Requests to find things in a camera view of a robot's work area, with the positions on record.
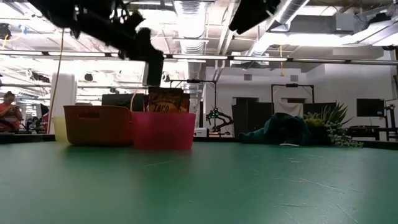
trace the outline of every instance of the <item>black monitor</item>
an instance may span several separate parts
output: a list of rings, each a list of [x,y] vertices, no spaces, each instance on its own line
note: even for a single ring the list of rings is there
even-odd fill
[[[356,115],[359,117],[383,117],[383,99],[356,99]]]
[[[102,105],[103,106],[123,106],[130,109],[130,102],[133,94],[103,94]],[[147,104],[147,95],[137,93],[134,97],[132,104],[133,111],[144,111],[144,107]]]
[[[303,105],[303,114],[321,114],[325,108],[329,108],[331,110],[336,108],[336,102],[334,103],[304,103]]]

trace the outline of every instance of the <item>ceiling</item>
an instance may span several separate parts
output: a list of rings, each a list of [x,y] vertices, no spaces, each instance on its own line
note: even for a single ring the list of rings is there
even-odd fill
[[[250,49],[258,36],[265,33],[265,28],[255,27],[242,35],[231,35],[230,43],[228,39],[228,18],[234,14],[238,2],[233,0],[216,0],[210,4],[206,13],[206,35],[205,54],[231,54],[232,52],[244,52]],[[353,2],[319,0],[310,1],[302,8],[299,15],[332,16],[336,10],[344,12],[368,11],[377,7],[389,6],[390,1],[363,0]],[[152,45],[167,54],[180,54],[180,42],[183,41],[179,34],[180,21],[173,11],[140,10],[146,20],[140,24],[141,27],[152,29]],[[0,22],[11,25],[12,38],[6,42],[0,41],[2,50],[33,50],[33,51],[60,51],[62,41],[62,30],[52,25],[41,13],[27,1],[0,2]],[[371,58],[375,59],[382,55],[380,47],[346,47],[337,54],[335,47],[309,47],[299,45],[271,45],[266,53],[271,56],[279,57],[348,57],[348,58]],[[107,47],[104,43],[93,37],[82,34],[78,40],[69,35],[69,30],[65,30],[64,52],[117,52],[112,47]],[[28,71],[34,71],[51,79],[57,71],[58,57],[35,58],[35,57],[10,57],[0,55],[0,74],[3,83],[9,84],[47,84],[40,81],[31,80]],[[137,75],[142,68],[139,62],[123,60],[92,60],[89,58],[65,59],[61,65],[73,71],[79,80],[79,86],[120,86],[123,92],[132,92],[132,88],[140,86],[137,82],[140,77]],[[207,62],[207,67],[214,66]],[[186,62],[174,61],[166,62],[164,72],[170,75],[171,79],[186,79]],[[279,68],[280,63],[270,63],[269,67]],[[302,68],[303,65],[285,64],[285,68]],[[84,75],[93,74],[94,82],[87,82]],[[14,92],[27,93],[38,96],[39,99],[49,99],[50,88],[14,88],[2,87],[1,92],[12,90]],[[98,99],[98,96],[109,93],[109,89],[80,88],[78,90],[78,100]]]

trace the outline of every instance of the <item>person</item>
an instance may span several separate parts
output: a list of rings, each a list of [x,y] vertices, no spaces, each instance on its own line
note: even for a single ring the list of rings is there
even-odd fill
[[[11,91],[8,91],[4,95],[4,102],[0,103],[0,119],[10,122],[15,129],[19,129],[19,124],[22,121],[22,113],[18,106],[12,104],[14,100],[15,95]],[[10,127],[0,124],[0,128],[9,129]]]

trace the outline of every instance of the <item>black partition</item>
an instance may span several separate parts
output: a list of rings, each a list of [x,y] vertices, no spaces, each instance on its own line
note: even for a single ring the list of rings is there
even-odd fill
[[[304,103],[303,104],[303,114],[308,114],[308,113],[320,114],[326,107],[335,109],[336,105],[337,105],[336,102],[332,102],[332,103]]]
[[[247,102],[232,106],[234,135],[264,127],[272,116],[272,103]]]

